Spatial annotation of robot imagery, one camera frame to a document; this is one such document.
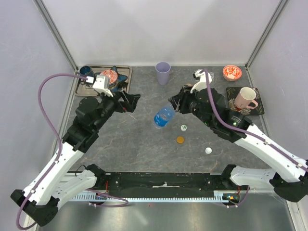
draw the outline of purple cup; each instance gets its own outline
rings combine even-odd
[[[160,85],[168,83],[171,66],[169,63],[160,62],[156,65],[157,81]]]

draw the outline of water bottle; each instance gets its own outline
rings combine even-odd
[[[163,128],[170,120],[172,120],[174,115],[175,110],[173,109],[171,103],[168,103],[166,106],[162,107],[154,116],[154,125],[157,128]]]

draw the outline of bowl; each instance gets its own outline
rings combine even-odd
[[[236,81],[242,76],[242,71],[234,65],[225,66],[222,70],[223,76],[228,81]]]

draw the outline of wall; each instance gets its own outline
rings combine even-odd
[[[78,65],[244,64],[279,0],[44,0]]]
[[[289,1],[250,73],[272,138],[308,159],[308,1]],[[308,197],[300,203],[308,218]]]
[[[18,206],[10,195],[43,169],[55,140],[39,109],[38,87],[51,74],[73,70],[32,0],[6,1],[0,21],[0,230],[14,231]],[[43,89],[43,105],[56,128],[71,83],[64,77]]]

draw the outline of red patterned plate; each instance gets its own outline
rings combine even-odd
[[[101,75],[109,77],[109,79],[110,79],[109,85],[114,84],[117,80],[117,77],[118,77],[117,72],[115,72],[113,70],[104,70],[103,72],[101,72]]]
[[[242,76],[240,68],[234,65],[225,66],[222,70],[223,76],[228,81],[236,81]]]

